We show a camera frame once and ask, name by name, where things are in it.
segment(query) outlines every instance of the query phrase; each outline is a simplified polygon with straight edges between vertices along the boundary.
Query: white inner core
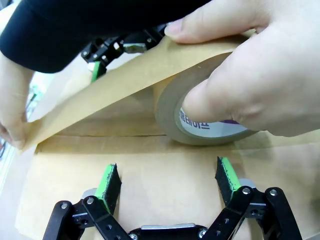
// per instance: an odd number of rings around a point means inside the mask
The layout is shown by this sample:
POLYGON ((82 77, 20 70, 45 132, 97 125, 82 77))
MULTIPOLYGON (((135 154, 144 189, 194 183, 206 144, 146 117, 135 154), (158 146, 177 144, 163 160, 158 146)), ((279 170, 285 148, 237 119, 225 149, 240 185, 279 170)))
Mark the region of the white inner core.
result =
POLYGON ((230 135, 241 133, 247 128, 240 124, 224 123, 224 122, 195 122, 191 121, 180 109, 179 119, 182 127, 190 134, 204 138, 227 137, 230 135))

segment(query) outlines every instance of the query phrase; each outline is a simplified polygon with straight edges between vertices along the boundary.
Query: dark blue sleeve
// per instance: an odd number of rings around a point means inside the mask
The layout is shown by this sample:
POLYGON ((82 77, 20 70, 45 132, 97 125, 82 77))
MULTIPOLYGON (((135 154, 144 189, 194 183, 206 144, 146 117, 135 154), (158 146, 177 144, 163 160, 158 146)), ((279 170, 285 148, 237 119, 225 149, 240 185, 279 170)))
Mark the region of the dark blue sleeve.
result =
POLYGON ((96 37, 168 23, 209 0, 22 0, 0 36, 13 62, 56 73, 96 37))

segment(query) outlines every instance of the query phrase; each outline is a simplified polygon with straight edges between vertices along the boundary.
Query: tape roll core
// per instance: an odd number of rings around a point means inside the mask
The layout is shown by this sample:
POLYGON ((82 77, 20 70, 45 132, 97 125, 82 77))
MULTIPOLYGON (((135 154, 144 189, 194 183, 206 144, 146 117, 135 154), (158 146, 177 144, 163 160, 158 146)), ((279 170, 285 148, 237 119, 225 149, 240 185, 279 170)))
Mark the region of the tape roll core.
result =
POLYGON ((153 86, 155 119, 166 135, 188 145, 211 146, 237 141, 255 133, 239 124, 192 122, 181 108, 187 93, 208 79, 230 54, 226 52, 211 57, 153 86))

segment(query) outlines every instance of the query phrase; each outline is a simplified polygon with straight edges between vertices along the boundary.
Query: human hand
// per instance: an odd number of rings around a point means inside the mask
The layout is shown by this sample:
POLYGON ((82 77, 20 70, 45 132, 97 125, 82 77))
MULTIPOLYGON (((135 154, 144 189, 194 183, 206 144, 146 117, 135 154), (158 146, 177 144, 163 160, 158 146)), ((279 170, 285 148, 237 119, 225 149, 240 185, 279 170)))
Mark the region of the human hand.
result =
POLYGON ((213 0, 171 23, 165 33, 178 43, 258 33, 187 94, 188 117, 287 137, 320 129, 319 9, 318 0, 213 0))
POLYGON ((23 122, 33 73, 0 51, 0 137, 19 149, 25 144, 23 122))

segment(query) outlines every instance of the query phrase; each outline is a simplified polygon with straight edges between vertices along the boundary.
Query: bolt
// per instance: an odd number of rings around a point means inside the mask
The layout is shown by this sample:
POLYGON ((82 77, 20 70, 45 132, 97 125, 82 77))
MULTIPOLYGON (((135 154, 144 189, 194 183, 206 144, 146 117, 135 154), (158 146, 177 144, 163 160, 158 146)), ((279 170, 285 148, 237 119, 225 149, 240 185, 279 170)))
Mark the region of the bolt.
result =
POLYGON ((92 197, 89 197, 89 199, 86 201, 87 204, 92 204, 94 202, 94 199, 92 197))
POLYGON ((198 233, 198 237, 199 237, 200 239, 202 239, 203 236, 206 234, 207 230, 208 230, 208 229, 206 229, 206 228, 200 229, 200 231, 199 231, 199 233, 198 233))
POLYGON ((67 207, 68 207, 68 203, 64 203, 64 204, 61 205, 62 209, 66 209, 67 207))
POLYGON ((138 236, 134 233, 131 233, 129 236, 132 240, 138 240, 138 236))
POLYGON ((245 187, 244 189, 242 189, 242 193, 248 195, 250 193, 250 189, 245 187))
POLYGON ((276 196, 278 194, 275 189, 271 189, 269 193, 271 196, 276 196))

